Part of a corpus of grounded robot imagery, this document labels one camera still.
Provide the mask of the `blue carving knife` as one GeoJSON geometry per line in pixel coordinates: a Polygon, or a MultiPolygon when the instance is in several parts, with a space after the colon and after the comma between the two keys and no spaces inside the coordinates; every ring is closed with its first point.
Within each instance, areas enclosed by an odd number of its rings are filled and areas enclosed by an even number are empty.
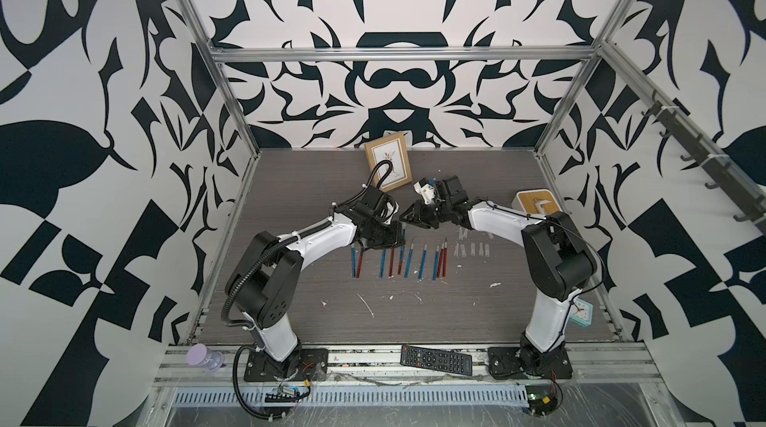
{"type": "Polygon", "coordinates": [[[401,245],[399,249],[399,261],[403,263],[403,257],[404,257],[404,251],[405,251],[405,245],[406,245],[406,225],[402,225],[402,231],[401,231],[401,245]]]}
{"type": "Polygon", "coordinates": [[[413,253],[414,253],[414,241],[411,241],[408,251],[407,251],[407,257],[406,257],[406,265],[405,265],[405,271],[404,271],[404,278],[408,279],[409,273],[411,271],[411,265],[412,265],[412,259],[413,259],[413,253]]]}

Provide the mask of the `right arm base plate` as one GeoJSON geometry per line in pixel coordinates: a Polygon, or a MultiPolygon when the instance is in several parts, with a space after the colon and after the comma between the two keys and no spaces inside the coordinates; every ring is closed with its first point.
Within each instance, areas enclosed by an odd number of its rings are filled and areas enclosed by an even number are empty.
{"type": "Polygon", "coordinates": [[[574,373],[572,363],[564,347],[550,352],[540,352],[534,347],[490,347],[488,371],[496,380],[542,378],[571,379],[574,373]]]}

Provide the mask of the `red knife capped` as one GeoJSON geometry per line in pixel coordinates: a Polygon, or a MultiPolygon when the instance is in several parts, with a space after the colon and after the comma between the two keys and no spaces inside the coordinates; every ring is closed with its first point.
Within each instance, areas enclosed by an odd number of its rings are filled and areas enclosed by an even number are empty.
{"type": "Polygon", "coordinates": [[[402,275],[403,265],[404,265],[404,253],[405,253],[405,247],[403,245],[403,247],[401,247],[399,251],[399,259],[398,259],[399,263],[398,263],[397,275],[402,275]]]}

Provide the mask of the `blue knife capped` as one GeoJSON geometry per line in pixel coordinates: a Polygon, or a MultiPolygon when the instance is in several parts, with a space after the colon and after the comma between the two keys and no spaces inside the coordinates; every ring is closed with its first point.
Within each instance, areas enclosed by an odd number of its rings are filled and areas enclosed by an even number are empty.
{"type": "Polygon", "coordinates": [[[433,263],[433,273],[432,273],[432,281],[436,281],[440,275],[440,269],[441,269],[441,247],[437,245],[434,253],[434,263],[433,263]]]}
{"type": "Polygon", "coordinates": [[[385,273],[386,251],[381,251],[379,277],[383,279],[385,273]]]}
{"type": "Polygon", "coordinates": [[[418,281],[422,281],[425,273],[425,263],[428,257],[428,243],[424,243],[418,269],[418,281]]]}

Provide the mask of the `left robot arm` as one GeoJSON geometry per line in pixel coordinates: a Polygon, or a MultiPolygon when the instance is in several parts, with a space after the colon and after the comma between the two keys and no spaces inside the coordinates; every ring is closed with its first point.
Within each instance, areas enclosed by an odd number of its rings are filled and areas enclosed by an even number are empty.
{"type": "Polygon", "coordinates": [[[299,340],[287,313],[302,271],[351,245],[363,253],[401,247],[405,239],[402,223],[394,219],[397,212],[391,195],[367,186],[309,227],[285,235],[259,233],[225,285],[221,322],[251,332],[271,359],[289,359],[299,340]]]}

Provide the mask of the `red carving knife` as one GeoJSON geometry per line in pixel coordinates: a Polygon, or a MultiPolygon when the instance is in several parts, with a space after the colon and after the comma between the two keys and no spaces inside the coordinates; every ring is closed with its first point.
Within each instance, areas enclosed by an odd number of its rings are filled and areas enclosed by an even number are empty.
{"type": "Polygon", "coordinates": [[[441,267],[440,267],[439,277],[441,277],[441,279],[444,279],[444,277],[446,277],[446,274],[447,274],[447,259],[448,259],[447,251],[448,251],[448,241],[445,239],[445,241],[443,241],[443,245],[441,249],[441,257],[440,257],[441,267]]]}
{"type": "Polygon", "coordinates": [[[446,241],[442,241],[440,243],[440,247],[438,249],[438,259],[436,263],[436,273],[434,275],[434,279],[440,279],[443,271],[443,263],[445,261],[445,249],[446,249],[446,241]]]}
{"type": "Polygon", "coordinates": [[[388,277],[393,277],[393,267],[394,267],[394,261],[395,261],[395,249],[394,247],[390,250],[390,259],[389,259],[389,269],[388,269],[388,277]]]}

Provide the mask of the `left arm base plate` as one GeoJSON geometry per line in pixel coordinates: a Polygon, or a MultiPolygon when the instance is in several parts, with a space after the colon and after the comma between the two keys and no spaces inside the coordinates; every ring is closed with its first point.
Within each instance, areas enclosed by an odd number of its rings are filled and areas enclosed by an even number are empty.
{"type": "Polygon", "coordinates": [[[320,380],[326,377],[329,351],[324,348],[297,348],[287,359],[276,361],[265,351],[249,351],[245,363],[245,382],[320,380]]]}

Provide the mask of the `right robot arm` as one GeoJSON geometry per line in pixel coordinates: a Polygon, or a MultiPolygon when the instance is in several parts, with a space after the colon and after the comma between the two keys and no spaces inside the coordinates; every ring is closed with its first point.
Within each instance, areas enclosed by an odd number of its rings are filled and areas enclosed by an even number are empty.
{"type": "Polygon", "coordinates": [[[561,211],[534,215],[487,199],[471,200],[455,176],[423,179],[414,190],[419,200],[401,215],[404,223],[422,229],[454,223],[524,248],[537,290],[532,317],[509,364],[500,353],[490,355],[490,373],[496,379],[551,373],[556,363],[566,360],[570,312],[598,268],[596,255],[570,216],[561,211]]]}

